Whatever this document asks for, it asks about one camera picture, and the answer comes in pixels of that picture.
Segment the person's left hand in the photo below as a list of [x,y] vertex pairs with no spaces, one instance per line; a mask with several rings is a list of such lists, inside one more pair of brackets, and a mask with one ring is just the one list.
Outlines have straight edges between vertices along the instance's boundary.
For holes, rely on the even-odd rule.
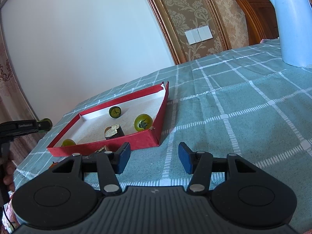
[[16,170],[16,165],[12,160],[9,160],[2,166],[5,171],[3,182],[6,185],[8,191],[14,192],[15,191],[14,171]]

